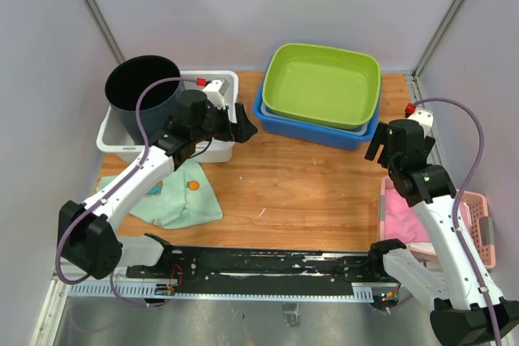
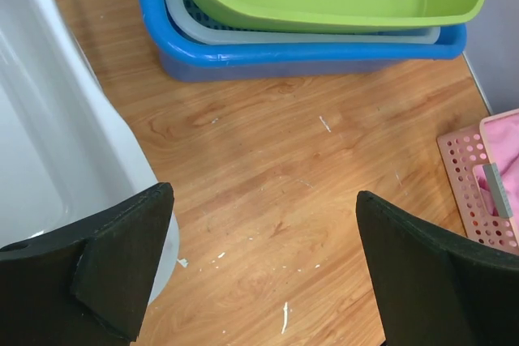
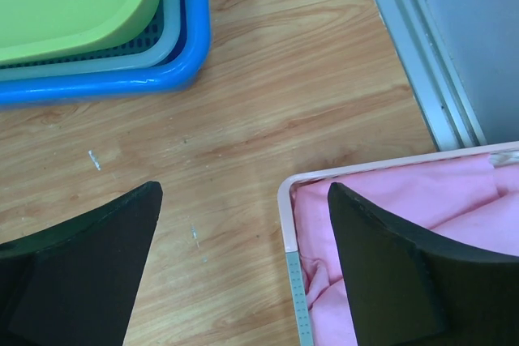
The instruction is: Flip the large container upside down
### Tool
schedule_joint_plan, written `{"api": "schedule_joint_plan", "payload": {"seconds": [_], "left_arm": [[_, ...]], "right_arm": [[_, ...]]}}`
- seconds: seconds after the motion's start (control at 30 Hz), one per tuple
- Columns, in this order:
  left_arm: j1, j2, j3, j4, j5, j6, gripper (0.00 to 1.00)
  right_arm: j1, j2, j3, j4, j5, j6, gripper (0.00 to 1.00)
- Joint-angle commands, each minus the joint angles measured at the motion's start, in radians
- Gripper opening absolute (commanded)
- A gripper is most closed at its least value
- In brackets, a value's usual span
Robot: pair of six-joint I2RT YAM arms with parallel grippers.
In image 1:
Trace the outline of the white perforated basket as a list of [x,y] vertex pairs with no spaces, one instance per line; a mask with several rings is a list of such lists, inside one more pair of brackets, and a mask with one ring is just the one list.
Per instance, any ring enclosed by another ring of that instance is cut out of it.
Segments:
[[[262,102],[260,105],[260,112],[263,115],[266,115],[267,117],[273,117],[275,119],[281,119],[281,120],[285,120],[285,121],[289,120],[288,117],[282,117],[280,115],[277,115],[277,114],[271,112],[267,108],[267,106],[264,102]],[[345,129],[345,131],[349,131],[353,134],[364,134],[367,131],[367,126],[368,126],[368,123],[366,122],[366,123],[362,124],[361,126],[357,126],[357,127],[351,128],[351,129]]]

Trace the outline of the blue plastic tub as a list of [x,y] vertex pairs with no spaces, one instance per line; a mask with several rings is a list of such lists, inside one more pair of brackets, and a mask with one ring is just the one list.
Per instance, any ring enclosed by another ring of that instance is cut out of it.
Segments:
[[263,129],[271,134],[318,143],[346,151],[355,151],[363,144],[369,143],[372,140],[378,126],[380,103],[377,104],[373,117],[366,124],[364,132],[361,134],[359,131],[319,126],[268,113],[263,102],[262,92],[263,88],[260,87],[253,104],[253,114],[259,119]]

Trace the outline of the green plastic tub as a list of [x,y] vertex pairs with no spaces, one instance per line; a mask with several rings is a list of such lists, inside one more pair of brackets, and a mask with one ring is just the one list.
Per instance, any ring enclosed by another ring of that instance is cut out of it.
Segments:
[[289,43],[273,54],[262,100],[273,113],[350,130],[369,122],[381,93],[381,67],[371,55]]

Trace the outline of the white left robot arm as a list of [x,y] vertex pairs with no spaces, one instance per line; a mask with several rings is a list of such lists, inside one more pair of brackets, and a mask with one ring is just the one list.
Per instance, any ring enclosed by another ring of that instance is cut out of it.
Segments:
[[235,121],[228,109],[204,89],[186,90],[178,98],[172,116],[154,136],[146,137],[139,157],[103,190],[82,203],[69,201],[58,215],[58,245],[55,270],[69,284],[61,261],[97,280],[118,267],[145,266],[155,277],[167,276],[174,258],[164,252],[158,238],[118,237],[119,225],[131,209],[163,178],[195,154],[198,143],[207,140],[245,143],[257,129],[241,103],[235,103]]

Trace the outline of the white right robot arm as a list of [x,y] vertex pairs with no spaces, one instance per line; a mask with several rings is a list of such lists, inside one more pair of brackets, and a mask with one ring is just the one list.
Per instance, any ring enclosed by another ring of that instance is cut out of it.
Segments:
[[518,303],[504,297],[479,257],[459,212],[460,192],[446,169],[428,163],[430,127],[410,117],[381,122],[365,157],[388,170],[426,229],[444,277],[438,279],[397,239],[371,245],[367,270],[378,281],[396,279],[427,308],[442,345],[500,344],[518,324]]

